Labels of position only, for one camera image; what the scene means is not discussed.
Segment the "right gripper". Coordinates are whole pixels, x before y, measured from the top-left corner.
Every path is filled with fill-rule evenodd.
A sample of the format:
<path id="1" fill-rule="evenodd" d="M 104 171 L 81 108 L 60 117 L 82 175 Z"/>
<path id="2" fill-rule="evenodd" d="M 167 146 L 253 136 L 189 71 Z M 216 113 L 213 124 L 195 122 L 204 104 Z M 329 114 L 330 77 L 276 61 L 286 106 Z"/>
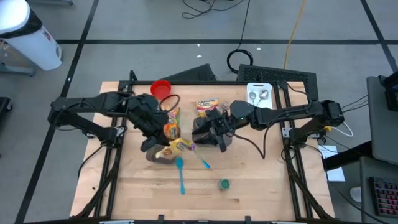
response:
<path id="1" fill-rule="evenodd" d="M 228 114 L 221 113 L 218 109 L 210 110 L 208 118 L 199 117 L 198 127 L 192 131 L 192 135 L 211 136 L 213 145 L 217 146 L 221 152 L 226 152 L 228 146 L 233 142 Z"/>

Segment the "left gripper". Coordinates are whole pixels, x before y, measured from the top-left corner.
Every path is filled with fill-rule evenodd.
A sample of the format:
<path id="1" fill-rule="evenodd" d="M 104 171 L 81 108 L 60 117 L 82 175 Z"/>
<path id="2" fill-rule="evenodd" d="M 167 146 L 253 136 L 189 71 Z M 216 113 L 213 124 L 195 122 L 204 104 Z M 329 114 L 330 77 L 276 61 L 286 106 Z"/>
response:
<path id="1" fill-rule="evenodd" d="M 127 101 L 127 118 L 146 137 L 141 144 L 141 151 L 146 152 L 156 144 L 170 146 L 171 139 L 164 134 L 164 126 L 169 117 L 158 109 L 158 101 L 149 94 L 133 96 Z"/>

